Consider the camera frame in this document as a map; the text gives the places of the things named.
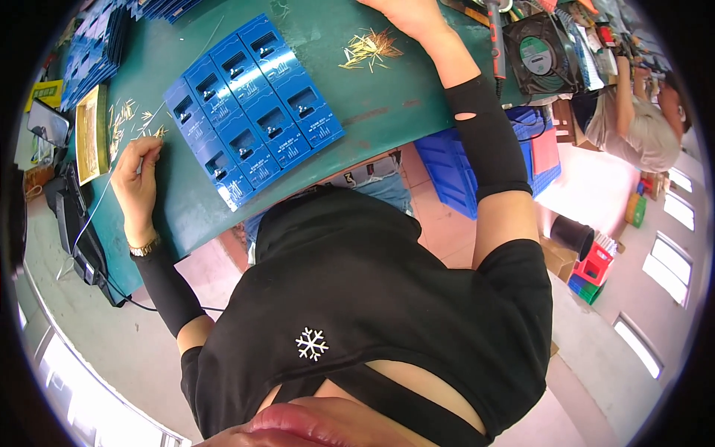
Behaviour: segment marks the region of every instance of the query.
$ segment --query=red storage box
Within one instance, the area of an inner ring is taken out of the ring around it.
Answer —
[[[613,256],[609,255],[598,243],[594,242],[586,259],[579,262],[573,274],[582,277],[593,285],[601,287],[608,279],[608,272],[613,265]]]

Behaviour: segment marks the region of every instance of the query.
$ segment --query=yellow label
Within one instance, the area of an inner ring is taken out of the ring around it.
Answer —
[[[62,101],[62,79],[57,81],[37,82],[32,87],[30,97],[27,99],[25,112],[30,111],[30,106],[32,105],[32,100],[34,98],[39,98],[43,103],[49,105],[50,107],[59,107]]]

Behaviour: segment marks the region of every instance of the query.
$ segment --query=stack of circuit boards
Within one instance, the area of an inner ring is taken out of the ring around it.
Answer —
[[[164,99],[231,211],[345,135],[265,14],[200,57]]]
[[[61,110],[74,108],[97,84],[114,76],[129,14],[122,0],[98,0],[69,44]]]
[[[134,20],[166,19],[173,24],[201,0],[125,0]]]

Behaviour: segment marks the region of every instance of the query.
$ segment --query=green workbench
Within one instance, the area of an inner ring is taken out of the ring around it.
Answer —
[[[489,74],[492,67],[489,30],[444,6],[442,11],[479,66]],[[342,48],[354,34],[364,34],[359,28],[379,32],[391,27],[382,14],[354,0],[204,0],[173,26],[162,20],[132,22],[127,30],[122,65],[109,83],[107,104],[133,99],[139,112],[153,113],[162,105],[162,94],[202,52],[263,12],[293,48],[342,122],[347,136],[294,167],[244,207],[231,212],[162,106],[149,125],[152,132],[162,125],[169,130],[156,171],[158,197],[154,224],[177,260],[306,186],[453,125],[431,60],[416,41],[399,31],[394,31],[393,36],[398,38],[394,46],[405,55],[386,62],[391,69],[378,68],[371,74],[367,68],[338,67],[345,63]],[[515,79],[508,77],[502,103],[517,105],[527,100],[518,91]],[[129,138],[137,136],[136,129],[142,124],[139,115],[124,125],[120,150]],[[108,181],[108,175],[92,181],[91,208],[96,206]],[[93,221],[107,256],[111,281],[125,295],[134,292],[142,285],[142,279],[129,259],[122,211],[111,188]]]

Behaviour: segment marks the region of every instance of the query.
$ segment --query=white snowflake logo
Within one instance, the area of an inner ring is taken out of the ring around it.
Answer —
[[[305,328],[300,338],[295,339],[295,342],[298,344],[298,352],[300,353],[298,358],[306,357],[317,362],[318,357],[325,354],[325,351],[330,349],[330,347],[326,346],[325,341],[317,344],[317,342],[322,339],[323,336],[321,330]],[[300,349],[300,346],[302,345],[305,345],[305,348]]]

